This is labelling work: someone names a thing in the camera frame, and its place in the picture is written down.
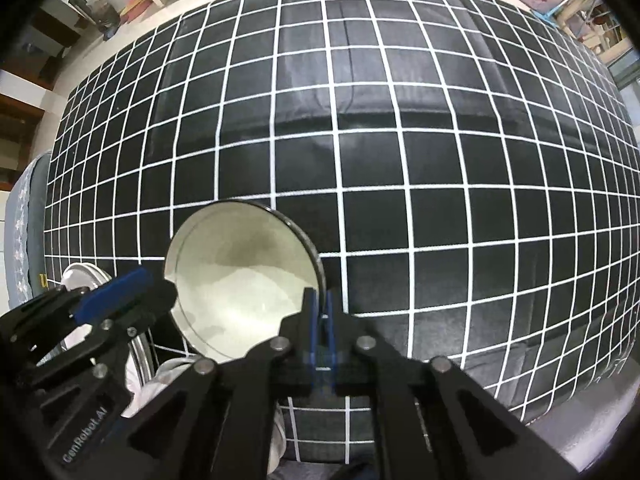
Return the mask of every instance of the white cloth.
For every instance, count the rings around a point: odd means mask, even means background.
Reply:
[[[194,361],[196,361],[196,358],[178,357],[162,363],[154,378],[142,386],[142,389],[134,395],[130,405],[122,412],[122,416],[127,418],[134,416],[143,406],[148,404],[151,399],[175,381]],[[287,439],[284,433],[284,418],[280,407],[276,405],[276,411],[273,416],[273,432],[271,433],[267,474],[272,473],[278,467],[286,447]]]

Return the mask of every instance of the gray fabric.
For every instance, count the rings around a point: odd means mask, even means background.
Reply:
[[[27,250],[28,228],[30,220],[30,198],[31,198],[31,176],[33,170],[43,156],[32,160],[27,166],[22,176],[16,182],[9,197],[6,200],[4,213],[4,272],[6,273],[6,288],[9,295],[9,308],[15,308],[33,297],[33,291],[29,283],[29,256]],[[44,187],[46,188],[46,175],[44,176]],[[44,221],[44,202],[40,209],[42,219],[38,230],[34,228],[33,236],[42,238],[42,223]]]
[[[639,387],[640,365],[629,358],[619,374],[585,388],[529,428],[582,471],[607,449]]]
[[[328,480],[342,464],[315,464],[282,460],[267,480]]]
[[[44,265],[44,206],[47,201],[47,175],[51,153],[43,153],[36,160],[29,193],[29,211],[27,224],[27,257],[29,261],[29,284],[34,296],[46,289],[42,286],[40,275],[46,275]]]

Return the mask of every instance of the black and white checkered surface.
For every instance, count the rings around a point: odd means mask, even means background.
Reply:
[[[613,373],[638,323],[638,148],[592,53],[495,0],[222,0],[69,97],[49,171],[52,283],[158,275],[215,200],[311,236],[344,309],[446,354],[524,421]],[[170,319],[159,362],[190,352]],[[284,401],[289,449],[371,450],[368,407]]]

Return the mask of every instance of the metal screw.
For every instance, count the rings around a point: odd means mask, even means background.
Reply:
[[[271,340],[270,345],[276,352],[284,352],[289,348],[290,343],[286,337],[278,335]]]
[[[109,367],[104,363],[98,363],[94,366],[94,377],[96,379],[103,379],[107,376]]]
[[[360,350],[371,350],[376,345],[376,339],[370,335],[361,335],[356,339],[356,346]]]
[[[195,372],[200,375],[210,374],[215,368],[216,364],[211,359],[199,359],[193,365]]]
[[[438,356],[434,357],[431,360],[431,366],[437,372],[443,374],[444,372],[448,372],[451,370],[451,361],[449,361],[446,357]]]

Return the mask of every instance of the black grid mat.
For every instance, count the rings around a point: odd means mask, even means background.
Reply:
[[[606,68],[495,0],[223,0],[139,38],[69,97],[45,248],[161,274],[228,197],[276,207],[343,307],[446,354],[522,420],[626,358],[638,149]],[[190,352],[169,319],[157,358]],[[290,458],[370,452],[362,399],[284,401]]]

